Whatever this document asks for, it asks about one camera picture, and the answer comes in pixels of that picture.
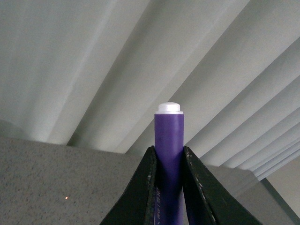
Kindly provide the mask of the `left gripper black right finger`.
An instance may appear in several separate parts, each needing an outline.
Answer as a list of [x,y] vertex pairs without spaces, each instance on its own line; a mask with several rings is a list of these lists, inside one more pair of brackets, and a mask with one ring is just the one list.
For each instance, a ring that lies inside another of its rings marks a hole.
[[183,193],[190,225],[260,225],[187,146],[183,156]]

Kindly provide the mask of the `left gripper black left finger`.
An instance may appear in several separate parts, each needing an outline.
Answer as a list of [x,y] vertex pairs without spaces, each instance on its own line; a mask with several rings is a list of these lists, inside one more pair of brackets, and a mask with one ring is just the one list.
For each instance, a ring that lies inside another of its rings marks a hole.
[[157,158],[151,146],[146,150],[125,191],[101,224],[154,224],[156,170]]

